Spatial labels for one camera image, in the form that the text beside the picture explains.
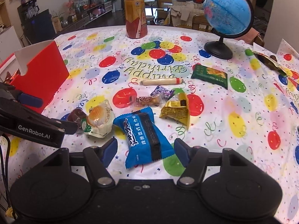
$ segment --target bottle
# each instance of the bottle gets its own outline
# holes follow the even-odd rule
[[[131,39],[147,35],[144,0],[125,0],[126,29]]]

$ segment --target birthday tablecloth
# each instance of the birthday tablecloth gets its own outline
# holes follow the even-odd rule
[[[231,60],[209,55],[206,42],[218,40],[214,34],[171,27],[148,26],[142,39],[126,37],[124,26],[81,30],[55,39],[69,77],[59,88],[43,114],[66,119],[76,107],[88,113],[91,107],[108,99],[115,116],[136,111],[129,104],[133,95],[148,96],[156,86],[142,86],[144,78],[184,78],[185,83],[166,86],[185,92],[189,99],[191,121],[185,125],[159,118],[163,106],[152,107],[155,124],[172,144],[181,138],[189,146],[203,146],[213,152],[230,147],[272,176],[283,189],[283,199],[275,217],[282,223],[298,223],[299,191],[299,55],[282,41],[277,54],[288,77],[278,76],[261,64],[246,49],[272,55],[262,47],[243,41],[225,40],[233,51]],[[196,63],[228,74],[228,90],[191,79]],[[115,136],[118,152],[108,171],[119,179],[174,179],[184,167],[173,155],[150,164],[125,168],[128,144],[122,131],[113,127],[106,139],[85,134],[65,136],[62,147],[70,152],[102,146]],[[56,149],[12,138],[9,185]],[[83,167],[72,167],[85,176]],[[208,167],[206,177],[219,172]]]

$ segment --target blue bag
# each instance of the blue bag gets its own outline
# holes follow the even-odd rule
[[[154,124],[154,114],[150,107],[116,117],[113,124],[126,134],[129,154],[126,168],[164,159],[174,154],[174,149],[166,137]]]

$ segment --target globe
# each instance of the globe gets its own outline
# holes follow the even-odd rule
[[[224,35],[242,33],[252,17],[246,0],[205,0],[203,8],[209,24]]]

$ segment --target globe stand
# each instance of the globe stand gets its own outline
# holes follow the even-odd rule
[[[233,58],[233,52],[223,43],[223,37],[219,41],[207,42],[204,45],[204,50],[209,54],[224,60]]]

